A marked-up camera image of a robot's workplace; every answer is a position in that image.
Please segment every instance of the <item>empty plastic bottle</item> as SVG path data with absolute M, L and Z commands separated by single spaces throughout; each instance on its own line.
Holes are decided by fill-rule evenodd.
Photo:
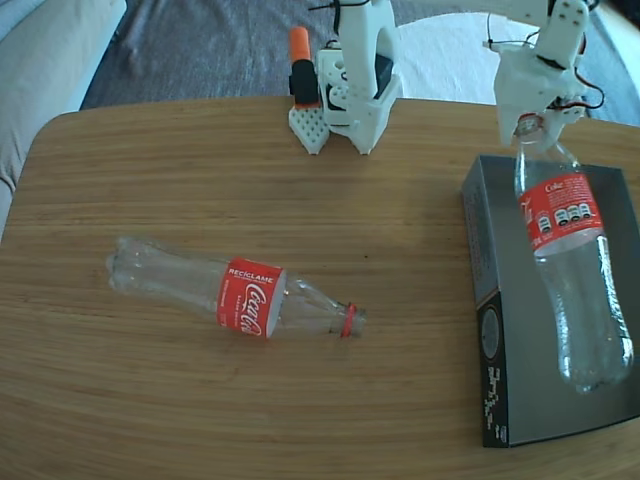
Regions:
M 364 311 L 331 300 L 286 270 L 242 258 L 205 258 L 121 237 L 107 268 L 118 292 L 169 301 L 250 335 L 304 330 L 359 336 L 366 320 Z
M 540 117 L 522 118 L 516 137 L 515 192 L 555 313 L 560 374 L 580 393 L 615 384 L 632 369 L 633 344 L 587 177 L 562 145 L 545 147 Z

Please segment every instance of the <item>black cardboard box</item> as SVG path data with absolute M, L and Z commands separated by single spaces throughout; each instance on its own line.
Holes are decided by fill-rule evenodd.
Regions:
M 618 299 L 640 356 L 640 234 L 621 170 L 586 166 Z M 462 189 L 480 339 L 483 445 L 513 447 L 640 415 L 640 367 L 578 394 L 558 372 L 555 319 L 515 199 L 512 158 L 480 156 Z

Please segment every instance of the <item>wood grain surface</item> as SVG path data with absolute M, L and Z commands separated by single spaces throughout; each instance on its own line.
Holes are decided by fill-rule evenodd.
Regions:
M 460 186 L 505 153 L 493 108 L 400 101 L 370 157 L 308 156 L 290 99 L 84 111 L 40 133 L 0 247 L 0 478 L 605 479 L 640 475 L 640 424 L 481 447 Z M 625 169 L 639 132 L 565 143 Z M 120 296 L 119 235 L 289 267 L 366 308 L 361 339 L 263 342 Z

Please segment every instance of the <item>bottle lying on table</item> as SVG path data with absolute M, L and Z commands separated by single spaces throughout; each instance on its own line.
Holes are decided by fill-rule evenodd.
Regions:
M 366 321 L 355 305 L 332 300 L 280 267 L 243 258 L 205 258 L 121 237 L 107 268 L 118 292 L 171 302 L 258 337 L 287 331 L 355 337 Z

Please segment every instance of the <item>coca-cola bottle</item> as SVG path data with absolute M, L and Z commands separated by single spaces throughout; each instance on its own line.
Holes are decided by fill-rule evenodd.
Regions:
M 171 302 L 249 335 L 285 332 L 359 336 L 366 315 L 280 267 L 243 258 L 206 258 L 121 237 L 107 259 L 111 287 Z
M 515 192 L 555 313 L 558 367 L 580 393 L 624 379 L 633 344 L 618 303 L 604 224 L 580 163 L 526 116 Z

